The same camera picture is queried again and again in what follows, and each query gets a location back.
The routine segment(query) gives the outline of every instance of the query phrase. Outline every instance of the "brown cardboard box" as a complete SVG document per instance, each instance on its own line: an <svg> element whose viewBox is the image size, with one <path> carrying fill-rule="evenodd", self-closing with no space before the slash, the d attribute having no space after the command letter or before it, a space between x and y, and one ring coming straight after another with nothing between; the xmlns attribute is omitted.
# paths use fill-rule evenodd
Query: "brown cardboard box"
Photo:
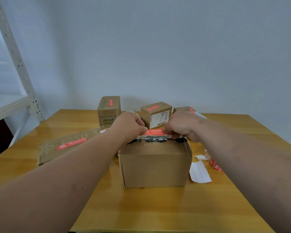
<svg viewBox="0 0 291 233"><path fill-rule="evenodd" d="M186 138L143 136L119 151L124 187L186 185L192 163L192 150Z"/></svg>
<svg viewBox="0 0 291 233"><path fill-rule="evenodd" d="M177 108L174 108L173 109L173 114L176 112L176 111L178 111L178 110L186 110L186 111L188 111L188 112L190 112L190 113L192 113L192 114L195 114L195 115L198 115L198 116L200 116L200 117L203 117L203 118L206 118L204 115L202 115L201 113L198 113L196 110L194 110L192 107L190 107L190 106L184 106L184 107L177 107Z"/></svg>
<svg viewBox="0 0 291 233"><path fill-rule="evenodd" d="M51 161L64 153L76 148L81 143L93 138L100 134L100 131L110 126L94 128L85 132L79 132L73 135L55 138L44 141L40 144L40 151L37 165L42 165L48 161Z"/></svg>
<svg viewBox="0 0 291 233"><path fill-rule="evenodd" d="M172 106L165 102L157 102L141 107L141 120L148 129L159 127L168 122Z"/></svg>
<svg viewBox="0 0 291 233"><path fill-rule="evenodd" d="M104 96L101 98L97 108L99 124L104 126L112 124L121 114L121 103L119 96Z"/></svg>

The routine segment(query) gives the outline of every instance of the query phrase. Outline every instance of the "person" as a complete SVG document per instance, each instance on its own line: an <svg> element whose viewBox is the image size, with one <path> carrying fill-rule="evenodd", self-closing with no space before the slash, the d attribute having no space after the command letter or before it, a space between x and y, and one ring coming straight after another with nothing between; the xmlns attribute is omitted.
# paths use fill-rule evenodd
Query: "person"
<svg viewBox="0 0 291 233"><path fill-rule="evenodd" d="M163 129L201 142L276 232L291 232L291 154L185 111ZM106 132L0 187L0 233L68 232L121 147L147 131L123 113Z"/></svg>

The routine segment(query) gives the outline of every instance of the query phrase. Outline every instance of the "hand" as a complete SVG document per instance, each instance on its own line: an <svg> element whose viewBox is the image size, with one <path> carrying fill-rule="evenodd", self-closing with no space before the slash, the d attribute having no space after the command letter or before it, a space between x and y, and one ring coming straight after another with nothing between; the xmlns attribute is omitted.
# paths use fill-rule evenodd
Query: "hand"
<svg viewBox="0 0 291 233"><path fill-rule="evenodd" d="M193 127L199 119L204 119L187 111L174 113L163 128L163 132L171 135L172 139L179 136L188 137L193 142L199 142L198 136L194 133Z"/></svg>
<svg viewBox="0 0 291 233"><path fill-rule="evenodd" d="M127 144L148 129L137 114L125 112L115 119L109 130L117 133Z"/></svg>

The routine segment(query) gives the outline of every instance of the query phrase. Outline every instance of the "shiny wooden surface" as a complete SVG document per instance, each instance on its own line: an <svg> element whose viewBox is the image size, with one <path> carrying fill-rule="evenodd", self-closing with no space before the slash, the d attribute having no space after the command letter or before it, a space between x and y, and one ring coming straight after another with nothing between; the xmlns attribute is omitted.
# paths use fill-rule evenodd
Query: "shiny wooden surface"
<svg viewBox="0 0 291 233"><path fill-rule="evenodd" d="M289 143L248 115L204 115L291 152ZM0 155L0 185L37 167L40 142L98 126L96 111L59 110ZM204 152L199 143L191 146L193 155ZM124 189L119 161L113 158L72 230L273 232L224 172L205 166L210 183L193 183L188 177L185 187Z"/></svg>

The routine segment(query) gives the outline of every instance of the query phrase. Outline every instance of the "gray wall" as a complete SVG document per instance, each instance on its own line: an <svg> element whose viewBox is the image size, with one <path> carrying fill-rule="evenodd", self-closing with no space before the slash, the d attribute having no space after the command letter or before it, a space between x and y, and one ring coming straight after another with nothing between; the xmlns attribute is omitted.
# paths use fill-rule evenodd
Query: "gray wall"
<svg viewBox="0 0 291 233"><path fill-rule="evenodd" d="M249 114L291 143L291 0L2 3L45 117L120 95Z"/></svg>

